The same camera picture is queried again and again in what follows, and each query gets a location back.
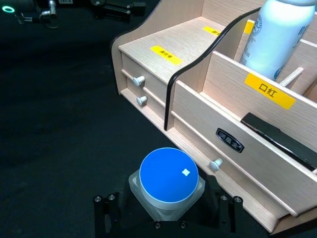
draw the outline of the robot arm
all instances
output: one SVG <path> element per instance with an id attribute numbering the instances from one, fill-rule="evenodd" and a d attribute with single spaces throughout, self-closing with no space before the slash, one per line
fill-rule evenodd
<path id="1" fill-rule="evenodd" d="M 113 19 L 129 22 L 131 15 L 143 16 L 146 4 L 134 2 L 121 3 L 117 0 L 0 0 L 0 11 L 13 14 L 20 24 L 42 23 L 49 28 L 52 20 L 57 19 L 59 8 L 85 8 L 95 19 Z M 24 14 L 36 14 L 36 17 L 26 17 Z"/>

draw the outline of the white bottle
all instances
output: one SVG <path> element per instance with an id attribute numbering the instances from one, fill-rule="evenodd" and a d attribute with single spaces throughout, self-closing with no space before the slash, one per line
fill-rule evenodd
<path id="1" fill-rule="evenodd" d="M 240 63 L 275 81 L 313 20 L 316 1 L 266 1 Z"/>

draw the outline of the metal knob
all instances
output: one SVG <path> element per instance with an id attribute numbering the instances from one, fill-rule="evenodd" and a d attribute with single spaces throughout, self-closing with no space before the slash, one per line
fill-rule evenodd
<path id="1" fill-rule="evenodd" d="M 210 167 L 212 169 L 212 171 L 217 172 L 219 171 L 220 166 L 222 165 L 223 160 L 221 158 L 216 159 L 214 161 L 210 162 Z"/>
<path id="2" fill-rule="evenodd" d="M 148 100 L 148 97 L 147 96 L 143 96 L 141 98 L 137 98 L 137 103 L 140 106 L 144 106 L 146 104 L 147 100 Z"/>
<path id="3" fill-rule="evenodd" d="M 134 83 L 135 86 L 140 87 L 140 85 L 145 82 L 145 77 L 144 76 L 140 76 L 137 78 L 133 77 L 132 82 Z"/>

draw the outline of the screw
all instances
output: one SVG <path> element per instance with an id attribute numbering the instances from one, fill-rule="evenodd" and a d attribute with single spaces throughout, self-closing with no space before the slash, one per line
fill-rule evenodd
<path id="1" fill-rule="evenodd" d="M 159 222 L 155 222 L 154 227 L 155 227 L 155 229 L 159 229 L 161 227 L 161 225 Z"/>
<path id="2" fill-rule="evenodd" d="M 108 197 L 108 199 L 112 201 L 112 200 L 115 199 L 115 196 L 114 196 L 113 194 L 111 194 L 111 195 Z"/>
<path id="3" fill-rule="evenodd" d="M 228 200 L 228 198 L 227 198 L 225 195 L 222 195 L 220 198 L 221 198 L 223 201 Z"/>
<path id="4" fill-rule="evenodd" d="M 95 197 L 95 202 L 100 202 L 101 201 L 101 197 L 97 196 Z"/>
<path id="5" fill-rule="evenodd" d="M 242 199 L 241 199 L 240 197 L 235 197 L 234 200 L 235 200 L 236 202 L 242 202 Z"/>
<path id="6" fill-rule="evenodd" d="M 185 223 L 185 222 L 181 222 L 180 223 L 180 228 L 181 229 L 184 229 L 184 228 L 186 228 L 187 227 L 187 224 Z"/>

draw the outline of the yellow label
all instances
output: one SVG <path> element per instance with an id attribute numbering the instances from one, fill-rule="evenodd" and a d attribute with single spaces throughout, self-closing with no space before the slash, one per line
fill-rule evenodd
<path id="1" fill-rule="evenodd" d="M 205 26 L 203 29 L 204 29 L 205 31 L 207 31 L 207 32 L 209 32 L 209 33 L 215 35 L 215 36 L 218 36 L 218 35 L 220 35 L 220 33 L 221 33 L 221 31 L 217 31 L 216 29 L 211 28 L 211 27 L 208 27 L 208 26 Z"/>
<path id="2" fill-rule="evenodd" d="M 163 49 L 161 46 L 153 46 L 151 50 L 157 53 L 159 56 L 162 56 L 167 61 L 173 63 L 174 65 L 178 65 L 183 62 L 180 58 Z"/>
<path id="3" fill-rule="evenodd" d="M 250 35 L 254 26 L 254 21 L 248 20 L 246 27 L 244 28 L 244 33 Z"/>
<path id="4" fill-rule="evenodd" d="M 296 100 L 290 97 L 288 94 L 251 73 L 248 74 L 244 82 L 254 90 L 258 91 L 287 110 L 289 110 L 296 102 Z"/>

